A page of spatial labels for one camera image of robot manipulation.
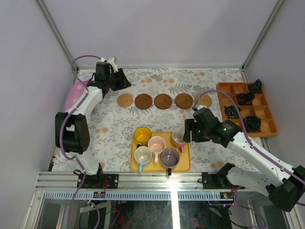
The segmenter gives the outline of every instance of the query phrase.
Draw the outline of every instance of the yellow mug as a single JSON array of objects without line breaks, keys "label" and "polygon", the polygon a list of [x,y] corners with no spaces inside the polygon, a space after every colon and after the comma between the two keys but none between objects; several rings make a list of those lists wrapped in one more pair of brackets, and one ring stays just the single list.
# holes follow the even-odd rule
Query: yellow mug
[{"label": "yellow mug", "polygon": [[147,146],[149,139],[152,137],[152,133],[147,127],[139,127],[134,132],[133,137],[138,145]]}]

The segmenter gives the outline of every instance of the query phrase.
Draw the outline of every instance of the purple mug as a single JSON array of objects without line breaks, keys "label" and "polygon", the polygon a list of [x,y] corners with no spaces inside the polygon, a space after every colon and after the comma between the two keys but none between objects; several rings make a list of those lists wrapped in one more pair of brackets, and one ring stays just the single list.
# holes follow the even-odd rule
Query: purple mug
[{"label": "purple mug", "polygon": [[172,169],[176,168],[180,161],[180,155],[175,149],[166,149],[161,154],[161,162],[165,169],[168,170],[168,175],[172,174]]}]

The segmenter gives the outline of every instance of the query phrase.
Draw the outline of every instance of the mug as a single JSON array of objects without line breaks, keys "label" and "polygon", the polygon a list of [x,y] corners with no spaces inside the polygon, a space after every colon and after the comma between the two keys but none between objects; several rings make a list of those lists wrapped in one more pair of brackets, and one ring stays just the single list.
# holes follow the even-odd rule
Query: mug
[{"label": "mug", "polygon": [[133,134],[133,138],[137,142],[138,145],[140,146],[147,146],[149,139],[151,139],[152,133],[150,129],[147,127],[139,127],[138,129],[135,130]]},{"label": "mug", "polygon": [[183,141],[183,136],[184,136],[184,129],[183,128],[175,129],[173,131],[172,143],[175,147],[180,149],[181,153],[184,153],[184,147],[186,145],[186,142]]},{"label": "mug", "polygon": [[139,164],[139,173],[143,172],[143,168],[152,160],[152,152],[146,146],[140,146],[134,152],[134,159]]},{"label": "mug", "polygon": [[172,174],[172,169],[176,168],[179,161],[180,155],[175,149],[166,149],[161,154],[162,165],[168,171],[168,175]]},{"label": "mug", "polygon": [[166,142],[160,136],[152,137],[148,141],[148,148],[151,150],[152,155],[154,156],[154,162],[158,163],[159,155],[165,150]]}]

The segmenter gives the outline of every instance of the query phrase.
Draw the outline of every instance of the wooden compartment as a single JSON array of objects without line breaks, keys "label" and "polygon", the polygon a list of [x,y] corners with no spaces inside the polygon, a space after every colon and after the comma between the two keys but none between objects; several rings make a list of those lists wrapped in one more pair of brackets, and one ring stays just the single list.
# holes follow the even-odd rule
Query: wooden compartment
[{"label": "wooden compartment", "polygon": [[[218,83],[216,88],[219,91],[227,93],[238,105],[236,95],[239,93],[248,93],[249,84],[252,83]],[[251,137],[273,137],[278,134],[275,121],[264,94],[264,90],[262,89],[262,91],[262,94],[255,94],[252,105],[238,105],[238,107],[242,109],[242,118],[253,115],[259,117],[262,120],[261,132],[249,132],[248,135]],[[227,118],[224,113],[225,107],[233,105],[232,102],[221,93],[218,93],[218,100],[223,120],[231,120],[232,122],[241,126],[238,118]]]}]

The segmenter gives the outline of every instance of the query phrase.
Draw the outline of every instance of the wooden coaster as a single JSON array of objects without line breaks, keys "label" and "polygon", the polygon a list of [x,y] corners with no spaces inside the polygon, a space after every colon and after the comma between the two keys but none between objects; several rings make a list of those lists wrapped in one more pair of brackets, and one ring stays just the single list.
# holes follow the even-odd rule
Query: wooden coaster
[{"label": "wooden coaster", "polygon": [[159,94],[154,99],[154,104],[156,107],[158,107],[161,110],[165,110],[167,108],[170,108],[172,105],[172,98],[167,94]]},{"label": "wooden coaster", "polygon": [[[200,94],[195,96],[194,102],[199,98]],[[201,96],[200,100],[198,101],[197,105],[204,105],[206,107],[210,107],[212,105],[212,99],[209,95],[204,94]]]},{"label": "wooden coaster", "polygon": [[189,109],[193,105],[193,98],[189,94],[182,93],[177,95],[175,103],[181,109]]},{"label": "wooden coaster", "polygon": [[140,94],[135,98],[134,104],[139,109],[146,110],[153,104],[153,99],[148,94]]},{"label": "wooden coaster", "polygon": [[116,102],[121,107],[128,107],[133,102],[133,96],[132,94],[121,94]]}]

